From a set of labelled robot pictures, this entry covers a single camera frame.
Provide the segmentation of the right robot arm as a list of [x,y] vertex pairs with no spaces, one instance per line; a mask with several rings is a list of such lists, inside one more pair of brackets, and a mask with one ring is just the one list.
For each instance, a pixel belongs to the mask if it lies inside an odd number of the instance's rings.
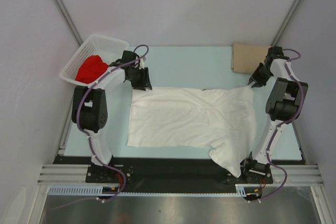
[[291,68],[291,62],[300,58],[285,56],[284,49],[272,46],[268,49],[263,63],[249,78],[253,88],[264,87],[273,77],[275,84],[266,102],[267,123],[257,147],[244,160],[241,169],[247,183],[259,183],[271,176],[272,154],[286,127],[296,120],[302,110],[308,91],[308,84],[300,81]]

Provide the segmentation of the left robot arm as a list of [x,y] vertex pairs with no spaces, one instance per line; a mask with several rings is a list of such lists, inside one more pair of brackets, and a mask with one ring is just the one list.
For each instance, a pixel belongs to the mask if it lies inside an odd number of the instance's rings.
[[105,182],[115,178],[116,169],[109,165],[112,153],[103,128],[108,121],[107,92],[128,81],[135,90],[151,90],[149,69],[144,65],[146,55],[125,50],[120,59],[107,64],[92,55],[79,67],[75,80],[71,120],[86,135],[92,153],[91,161],[100,166],[98,176]]

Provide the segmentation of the white t shirt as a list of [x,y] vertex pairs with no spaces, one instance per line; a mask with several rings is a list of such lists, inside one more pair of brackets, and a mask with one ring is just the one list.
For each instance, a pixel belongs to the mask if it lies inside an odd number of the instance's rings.
[[256,133],[250,87],[156,87],[132,94],[128,146],[210,146],[212,161],[239,177],[240,163],[250,153]]

